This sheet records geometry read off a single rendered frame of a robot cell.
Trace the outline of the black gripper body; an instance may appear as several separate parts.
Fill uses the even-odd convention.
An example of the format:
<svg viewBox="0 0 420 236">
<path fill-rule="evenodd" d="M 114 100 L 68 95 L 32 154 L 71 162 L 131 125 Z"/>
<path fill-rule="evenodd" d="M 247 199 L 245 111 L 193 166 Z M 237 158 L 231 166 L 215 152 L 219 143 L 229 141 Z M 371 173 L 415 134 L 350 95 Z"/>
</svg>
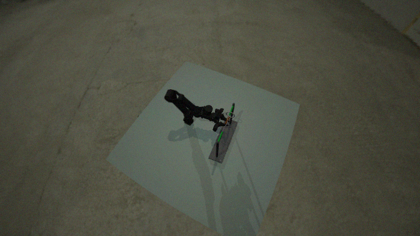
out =
<svg viewBox="0 0 420 236">
<path fill-rule="evenodd" d="M 223 112 L 223 110 L 224 110 L 223 108 L 220 108 L 220 112 L 221 112 L 220 118 L 222 117 L 222 112 Z M 214 131 L 214 132 L 216 132 L 216 131 L 217 131 L 217 129 L 218 129 L 218 126 L 219 126 L 219 124 L 220 124 L 220 122 L 219 122 L 220 118 L 219 118 L 219 119 L 217 119 L 217 121 L 216 121 L 216 120 L 213 120 L 211 116 L 213 116 L 213 114 L 212 114 L 212 113 L 211 113 L 211 115 L 210 115 L 210 117 L 209 117 L 209 121 L 213 121 L 213 122 L 215 123 L 215 125 L 214 125 L 214 127 L 213 127 L 213 131 Z"/>
</svg>

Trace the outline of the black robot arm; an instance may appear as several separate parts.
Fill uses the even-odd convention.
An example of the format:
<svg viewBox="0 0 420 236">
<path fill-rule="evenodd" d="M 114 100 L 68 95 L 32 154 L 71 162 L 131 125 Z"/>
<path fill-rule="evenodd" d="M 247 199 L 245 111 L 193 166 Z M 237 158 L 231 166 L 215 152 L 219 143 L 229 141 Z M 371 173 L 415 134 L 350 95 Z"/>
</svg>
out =
<svg viewBox="0 0 420 236">
<path fill-rule="evenodd" d="M 177 97 L 177 95 L 179 97 Z M 165 95 L 165 100 L 172 102 L 184 115 L 184 123 L 191 125 L 193 123 L 194 117 L 201 117 L 209 120 L 213 107 L 210 105 L 207 106 L 195 106 L 190 102 L 183 94 L 178 93 L 178 91 L 169 89 Z M 219 109 L 215 109 L 215 112 L 212 113 L 212 119 L 216 120 L 220 118 L 221 112 Z"/>
</svg>

